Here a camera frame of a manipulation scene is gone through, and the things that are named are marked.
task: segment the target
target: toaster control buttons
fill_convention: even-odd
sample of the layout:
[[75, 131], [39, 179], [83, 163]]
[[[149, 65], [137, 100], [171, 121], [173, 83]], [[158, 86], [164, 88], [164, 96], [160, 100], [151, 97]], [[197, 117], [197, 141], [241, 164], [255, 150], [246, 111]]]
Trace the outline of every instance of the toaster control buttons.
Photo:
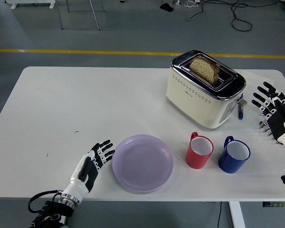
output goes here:
[[227, 105], [223, 115], [222, 115], [222, 118], [220, 119], [219, 123], [221, 123], [222, 121], [226, 120], [232, 113], [234, 107], [236, 106], [237, 104], [237, 101], [233, 101], [231, 102], [230, 104]]

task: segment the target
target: yellow floor stripe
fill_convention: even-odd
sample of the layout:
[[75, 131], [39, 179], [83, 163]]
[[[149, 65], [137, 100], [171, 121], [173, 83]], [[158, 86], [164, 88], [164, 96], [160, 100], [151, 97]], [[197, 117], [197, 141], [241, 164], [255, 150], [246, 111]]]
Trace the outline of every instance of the yellow floor stripe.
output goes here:
[[[178, 56], [181, 52], [152, 52], [152, 51], [97, 51], [97, 50], [47, 50], [47, 49], [0, 49], [0, 52], [16, 53], [56, 53], [56, 54], [94, 54], [94, 55], [150, 55], [150, 56]], [[208, 53], [212, 57], [235, 58], [281, 58], [283, 55], [249, 55], [249, 54], [218, 54]]]

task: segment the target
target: toaster vent holes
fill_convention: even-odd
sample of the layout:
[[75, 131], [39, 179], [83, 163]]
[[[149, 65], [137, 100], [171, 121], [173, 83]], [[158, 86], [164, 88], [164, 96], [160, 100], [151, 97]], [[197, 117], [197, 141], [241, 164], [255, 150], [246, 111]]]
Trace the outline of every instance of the toaster vent holes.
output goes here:
[[207, 102], [208, 104], [211, 104], [211, 101], [206, 99], [204, 96], [199, 94], [198, 92], [194, 91], [193, 88], [189, 87], [186, 85], [186, 83], [182, 82], [179, 78], [177, 78], [175, 75], [172, 76], [178, 83], [180, 83], [182, 86], [184, 86], [186, 89], [188, 89], [190, 92], [192, 92], [193, 95], [198, 96], [201, 98], [203, 101]]

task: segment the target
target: mug handle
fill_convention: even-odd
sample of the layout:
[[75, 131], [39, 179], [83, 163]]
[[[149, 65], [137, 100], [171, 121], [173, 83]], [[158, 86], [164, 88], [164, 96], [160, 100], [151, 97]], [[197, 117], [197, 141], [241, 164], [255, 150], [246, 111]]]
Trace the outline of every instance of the mug handle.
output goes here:
[[224, 143], [224, 148], [227, 146], [227, 143], [229, 142], [229, 141], [233, 141], [234, 140], [234, 138], [230, 135], [230, 136], [227, 136], [227, 138], [225, 139], [225, 143]]
[[191, 140], [192, 140], [194, 137], [196, 137], [196, 136], [198, 136], [198, 133], [197, 133], [197, 132], [192, 132], [192, 134], [191, 134]]

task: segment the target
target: white table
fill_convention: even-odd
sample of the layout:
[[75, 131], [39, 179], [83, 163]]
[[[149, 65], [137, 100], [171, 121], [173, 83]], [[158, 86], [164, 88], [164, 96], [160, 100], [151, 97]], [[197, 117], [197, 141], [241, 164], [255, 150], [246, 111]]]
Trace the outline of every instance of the white table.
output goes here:
[[[278, 71], [238, 72], [271, 78], [285, 93], [285, 79]], [[166, 98], [169, 73], [155, 68], [24, 69], [0, 114], [0, 198], [30, 198], [64, 189], [96, 142], [111, 139], [115, 148], [127, 137], [149, 134], [173, 153], [168, 182], [148, 194], [129, 192], [109, 162], [85, 200], [285, 201], [280, 180], [285, 175], [285, 150], [258, 128], [259, 110], [249, 101], [242, 121], [234, 110], [218, 129], [206, 130]], [[215, 147], [201, 170], [185, 162], [193, 131], [209, 137]], [[252, 151], [236, 174], [223, 172], [217, 163], [228, 135], [243, 140]]]

